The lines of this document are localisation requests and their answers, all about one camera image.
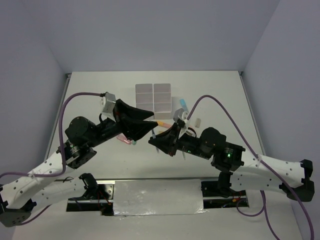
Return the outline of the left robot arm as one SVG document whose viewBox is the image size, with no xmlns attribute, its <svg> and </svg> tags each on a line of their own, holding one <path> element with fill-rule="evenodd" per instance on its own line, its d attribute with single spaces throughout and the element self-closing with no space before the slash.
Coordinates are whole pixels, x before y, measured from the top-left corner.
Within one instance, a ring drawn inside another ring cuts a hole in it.
<svg viewBox="0 0 320 240">
<path fill-rule="evenodd" d="M 95 124 L 75 117 L 65 130 L 67 140 L 49 158 L 26 175 L 0 187 L 0 222 L 7 228 L 29 222 L 32 213 L 64 199 L 106 198 L 94 176 L 70 174 L 96 155 L 95 147 L 120 134 L 138 141 L 157 127 L 152 111 L 132 107 L 121 99 L 106 111 L 106 119 Z"/>
</svg>

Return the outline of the blue pen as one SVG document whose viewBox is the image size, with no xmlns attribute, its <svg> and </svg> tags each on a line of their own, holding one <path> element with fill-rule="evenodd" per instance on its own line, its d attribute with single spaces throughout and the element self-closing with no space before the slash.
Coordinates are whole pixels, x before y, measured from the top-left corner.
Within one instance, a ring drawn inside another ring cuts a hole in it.
<svg viewBox="0 0 320 240">
<path fill-rule="evenodd" d="M 154 129 L 151 130 L 151 134 L 152 134 L 152 139 L 156 139 L 156 134 Z M 156 149 L 156 152 L 159 154 L 160 153 L 159 148 L 155 146 L 155 149 Z"/>
</svg>

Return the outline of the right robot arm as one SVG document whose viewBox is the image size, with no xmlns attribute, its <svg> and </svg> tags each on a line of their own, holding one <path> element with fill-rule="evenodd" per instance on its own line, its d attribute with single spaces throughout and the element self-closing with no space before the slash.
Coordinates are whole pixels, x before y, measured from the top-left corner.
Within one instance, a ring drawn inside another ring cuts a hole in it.
<svg viewBox="0 0 320 240">
<path fill-rule="evenodd" d="M 173 157 L 178 151 L 202 159 L 220 171 L 217 190 L 223 196 L 247 190 L 273 191 L 289 199 L 298 197 L 310 202 L 315 194 L 311 181 L 313 163 L 279 160 L 265 155 L 255 156 L 248 149 L 227 142 L 227 137 L 217 129 L 208 127 L 200 137 L 184 133 L 174 124 L 171 128 L 149 139 L 149 144 Z"/>
</svg>

